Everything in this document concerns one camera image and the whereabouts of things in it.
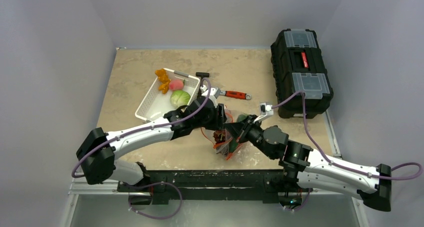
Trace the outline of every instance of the green cabbage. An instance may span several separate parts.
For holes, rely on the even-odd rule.
[[[169,101],[171,102],[171,105],[174,108],[178,108],[180,106],[185,106],[185,105],[189,104],[190,94],[185,92],[184,90],[175,90],[172,93]]]

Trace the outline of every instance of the hammer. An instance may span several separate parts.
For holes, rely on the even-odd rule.
[[[203,83],[203,78],[209,78],[209,73],[206,72],[196,72],[196,76],[200,77],[200,85],[202,85]],[[202,96],[202,91],[199,87],[199,91],[197,92],[197,97],[199,98],[200,96]]]

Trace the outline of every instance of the clear toolbox lid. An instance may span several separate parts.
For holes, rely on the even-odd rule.
[[[324,73],[292,73],[295,91],[303,91],[306,99],[321,100],[330,94]]]
[[[292,29],[284,32],[285,45],[290,47],[300,48],[316,48],[317,43],[312,32],[304,29]]]

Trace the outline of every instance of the pink peach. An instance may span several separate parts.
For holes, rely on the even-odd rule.
[[[181,79],[173,79],[169,83],[169,89],[172,91],[181,91],[184,88],[184,83]]]

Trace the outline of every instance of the white plastic basket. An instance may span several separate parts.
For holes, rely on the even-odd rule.
[[[191,76],[169,68],[163,69],[166,70],[170,80],[180,79],[185,81],[182,90],[190,94],[191,98],[188,104],[191,104],[193,100],[197,98],[200,79],[196,76]],[[160,85],[161,82],[158,80],[158,77],[156,77],[147,94],[141,101],[141,104],[138,106],[137,111],[135,111],[135,117],[146,122],[151,122],[162,117],[169,111],[175,110],[170,102],[173,91],[168,90],[166,94],[163,94],[161,90],[158,90]]]

